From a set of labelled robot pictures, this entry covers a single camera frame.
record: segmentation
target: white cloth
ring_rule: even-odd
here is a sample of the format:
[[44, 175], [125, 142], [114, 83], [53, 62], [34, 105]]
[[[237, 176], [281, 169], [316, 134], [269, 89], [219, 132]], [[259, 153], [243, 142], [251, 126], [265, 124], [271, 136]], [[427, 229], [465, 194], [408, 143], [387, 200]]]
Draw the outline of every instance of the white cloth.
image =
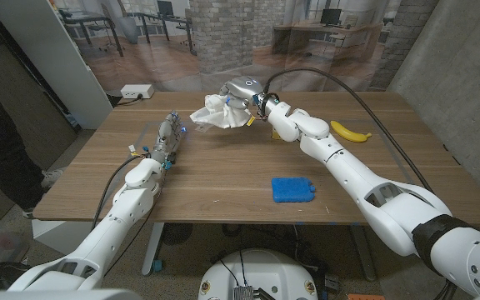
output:
[[194, 123], [208, 123], [219, 128], [241, 127], [249, 121], [251, 113], [247, 109], [237, 109], [226, 104], [228, 96], [207, 95], [205, 107], [190, 115]]

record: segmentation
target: brick pillar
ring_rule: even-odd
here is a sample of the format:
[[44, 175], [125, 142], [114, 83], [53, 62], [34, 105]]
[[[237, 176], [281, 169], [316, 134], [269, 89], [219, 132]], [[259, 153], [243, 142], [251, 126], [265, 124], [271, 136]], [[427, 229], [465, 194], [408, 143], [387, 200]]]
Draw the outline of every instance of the brick pillar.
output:
[[199, 71], [253, 64], [253, 0], [190, 0]]
[[386, 90], [439, 0], [402, 0], [369, 90]]
[[286, 0], [254, 0], [253, 46], [272, 44], [273, 26], [283, 25]]

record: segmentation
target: wooden table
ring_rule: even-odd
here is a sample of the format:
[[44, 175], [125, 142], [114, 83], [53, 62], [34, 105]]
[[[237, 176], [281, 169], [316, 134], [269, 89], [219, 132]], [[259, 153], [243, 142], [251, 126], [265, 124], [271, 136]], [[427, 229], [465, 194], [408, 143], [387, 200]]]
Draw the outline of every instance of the wooden table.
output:
[[383, 29], [383, 24], [368, 24], [361, 27], [326, 27], [312, 20], [294, 24], [278, 25], [273, 27], [272, 53], [291, 53], [303, 50], [309, 43], [311, 33], [339, 33], [346, 37], [354, 34], [367, 33], [366, 41], [362, 46], [361, 62], [367, 61], [373, 55], [375, 46]]
[[[203, 106], [205, 95], [156, 92], [151, 99], [115, 108], [37, 205], [35, 217], [92, 220], [107, 180], [128, 158], [128, 145], [151, 147], [159, 122], [175, 109], [186, 120], [187, 133], [178, 149], [177, 163], [167, 172], [162, 194], [151, 212], [151, 220], [156, 224], [367, 224], [328, 170], [304, 154], [298, 142], [271, 140], [269, 123], [256, 121], [251, 127], [234, 129], [212, 127], [207, 132], [194, 130], [196, 124], [189, 121], [189, 115]], [[389, 92], [359, 95], [453, 215], [480, 227], [480, 187], [401, 96]], [[378, 175], [403, 183], [419, 183], [363, 108], [346, 92], [280, 92], [279, 96], [293, 108], [305, 109], [327, 122], [337, 120], [353, 131], [372, 133], [365, 143], [349, 142], [336, 134], [335, 137]], [[275, 203], [272, 178], [296, 176], [312, 180], [315, 198], [304, 203]], [[123, 176], [119, 179], [113, 191], [121, 187]], [[111, 202], [107, 202], [103, 216]], [[153, 227], [155, 237], [152, 233], [156, 243], [162, 232], [161, 227], [157, 228], [160, 232]], [[154, 253], [147, 253], [152, 255], [146, 258], [149, 267]]]

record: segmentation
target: yellow banana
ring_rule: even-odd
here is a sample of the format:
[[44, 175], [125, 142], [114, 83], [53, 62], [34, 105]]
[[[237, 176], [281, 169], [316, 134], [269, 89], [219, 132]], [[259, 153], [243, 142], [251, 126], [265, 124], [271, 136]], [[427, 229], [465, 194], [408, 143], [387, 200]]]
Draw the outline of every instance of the yellow banana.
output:
[[342, 124], [336, 121], [331, 121], [331, 127], [332, 129], [334, 129], [336, 133], [338, 133], [340, 137], [345, 138], [351, 142], [356, 142], [356, 143], [366, 142], [366, 140], [372, 136], [371, 133], [362, 134], [362, 133], [352, 132], [351, 130], [345, 128], [344, 126], [342, 126]]

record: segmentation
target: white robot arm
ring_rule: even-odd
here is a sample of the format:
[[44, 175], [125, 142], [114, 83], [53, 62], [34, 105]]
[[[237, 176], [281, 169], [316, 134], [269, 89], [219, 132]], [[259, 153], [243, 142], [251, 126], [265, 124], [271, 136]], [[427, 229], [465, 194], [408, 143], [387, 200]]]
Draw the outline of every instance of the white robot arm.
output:
[[160, 179], [181, 141], [183, 128], [176, 112], [167, 115], [153, 150], [125, 176], [107, 216], [79, 247], [56, 261], [25, 272], [9, 289], [15, 291], [89, 290], [101, 285], [129, 228], [153, 207]]
[[280, 102], [250, 77], [222, 87], [235, 98], [258, 107], [287, 142], [322, 163], [351, 196], [373, 231], [395, 253], [418, 255], [435, 273], [467, 293], [480, 295], [480, 232], [453, 217], [427, 189], [379, 177], [329, 133], [328, 124], [302, 109]]

